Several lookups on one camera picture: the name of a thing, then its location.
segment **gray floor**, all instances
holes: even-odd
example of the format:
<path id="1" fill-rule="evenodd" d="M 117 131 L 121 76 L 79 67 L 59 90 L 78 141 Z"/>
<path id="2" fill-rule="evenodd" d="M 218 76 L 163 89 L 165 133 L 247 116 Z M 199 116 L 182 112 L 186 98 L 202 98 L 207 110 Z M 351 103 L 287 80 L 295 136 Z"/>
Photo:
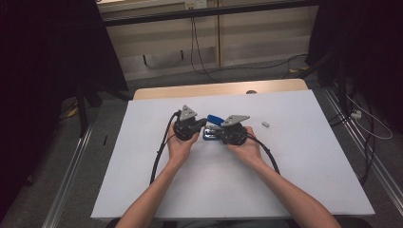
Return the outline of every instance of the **gray floor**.
<path id="1" fill-rule="evenodd" d="M 303 67 L 302 60 L 303 58 L 293 61 L 291 67 Z M 267 67 L 280 62 L 248 64 L 242 67 Z M 269 80 L 284 77 L 286 71 L 287 65 L 261 69 L 238 68 L 219 71 L 211 74 L 211 77 L 220 82 Z M 296 74 L 287 75 L 289 78 L 295 76 Z M 335 116 L 336 112 L 327 99 L 323 88 L 317 85 L 315 76 L 309 77 L 306 82 L 315 92 L 325 116 L 327 118 Z M 142 87 L 210 83 L 215 82 L 206 75 L 183 72 L 153 78 L 142 78 L 130 81 L 128 85 L 130 93 L 133 94 L 138 88 Z M 102 184 L 114 142 L 119 134 L 126 103 L 104 94 L 103 99 L 103 105 L 94 110 L 99 115 L 94 122 L 92 135 L 80 161 L 80 168 L 69 192 L 67 203 L 58 220 L 58 227 L 106 226 L 104 222 L 93 220 L 89 215 L 97 198 L 99 187 Z M 384 133 L 380 127 L 377 129 L 379 134 Z M 353 169 L 357 172 L 362 172 L 364 158 L 346 127 L 340 124 L 333 127 L 333 130 Z M 60 123 L 59 130 L 49 147 L 46 158 L 38 166 L 34 175 L 34 184 L 21 190 L 0 227 L 42 226 L 79 140 L 79 131 L 79 119 L 77 116 Z M 379 159 L 391 172 L 397 184 L 403 186 L 403 171 L 400 168 L 403 161 L 403 155 L 400 152 L 403 148 L 402 135 L 394 132 L 394 137 L 391 140 L 377 140 L 376 142 L 376 153 Z M 376 212 L 374 216 L 366 217 L 365 220 L 369 221 L 373 227 L 403 227 L 401 214 L 397 211 L 374 173 L 370 174 L 367 183 L 364 185 L 364 190 Z"/>

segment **white tabletop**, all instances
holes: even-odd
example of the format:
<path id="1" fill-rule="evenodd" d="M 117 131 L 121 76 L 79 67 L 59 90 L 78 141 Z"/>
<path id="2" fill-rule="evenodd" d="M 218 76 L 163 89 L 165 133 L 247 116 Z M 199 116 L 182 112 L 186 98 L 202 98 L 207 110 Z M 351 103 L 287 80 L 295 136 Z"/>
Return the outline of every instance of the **white tabletop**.
<path id="1" fill-rule="evenodd" d="M 198 118 L 249 115 L 242 124 L 251 125 L 271 149 L 284 178 L 334 215 L 374 213 L 313 92 L 306 90 L 129 102 L 92 218 L 120 217 L 141 195 L 149 184 L 167 121 L 183 105 L 198 112 Z M 263 121 L 270 127 L 261 125 Z M 157 174 L 167 159 L 166 148 Z M 252 170 L 221 142 L 206 142 L 202 137 L 193 145 L 156 215 L 159 219 L 287 217 L 287 210 Z"/>

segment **right hand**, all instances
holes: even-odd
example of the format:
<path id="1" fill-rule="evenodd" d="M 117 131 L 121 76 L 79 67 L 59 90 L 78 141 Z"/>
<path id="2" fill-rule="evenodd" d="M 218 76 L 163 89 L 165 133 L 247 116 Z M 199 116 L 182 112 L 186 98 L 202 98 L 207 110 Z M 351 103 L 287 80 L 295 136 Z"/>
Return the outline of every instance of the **right hand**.
<path id="1" fill-rule="evenodd" d="M 252 127 L 245 126 L 245 128 L 247 133 L 256 137 Z M 227 144 L 227 146 L 242 162 L 249 166 L 253 166 L 254 163 L 262 161 L 259 144 L 251 139 L 247 139 L 242 145 Z"/>

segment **left hand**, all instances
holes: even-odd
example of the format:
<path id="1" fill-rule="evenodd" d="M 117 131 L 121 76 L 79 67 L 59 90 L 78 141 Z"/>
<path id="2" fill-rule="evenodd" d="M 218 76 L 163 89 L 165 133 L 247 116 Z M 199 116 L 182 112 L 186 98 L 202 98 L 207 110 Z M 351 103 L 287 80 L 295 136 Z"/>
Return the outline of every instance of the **left hand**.
<path id="1" fill-rule="evenodd" d="M 174 123 L 171 124 L 168 131 L 167 139 L 168 141 L 168 149 L 169 149 L 169 161 L 174 162 L 175 164 L 182 166 L 184 162 L 186 162 L 187 158 L 190 154 L 190 148 L 193 143 L 198 140 L 200 133 L 196 133 L 192 136 L 192 138 L 188 141 L 182 141 L 175 136 L 174 132 Z"/>

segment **blue part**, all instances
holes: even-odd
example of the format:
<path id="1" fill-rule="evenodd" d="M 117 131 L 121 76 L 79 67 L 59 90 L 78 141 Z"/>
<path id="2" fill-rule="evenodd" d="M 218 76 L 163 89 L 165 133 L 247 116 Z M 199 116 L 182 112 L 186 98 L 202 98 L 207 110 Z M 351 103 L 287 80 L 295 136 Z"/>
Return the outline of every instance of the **blue part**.
<path id="1" fill-rule="evenodd" d="M 224 120 L 222 118 L 216 117 L 216 116 L 213 116 L 213 115 L 208 115 L 207 116 L 207 121 L 212 123 L 212 124 L 215 124 L 217 126 L 221 126 L 222 122 L 224 122 Z"/>

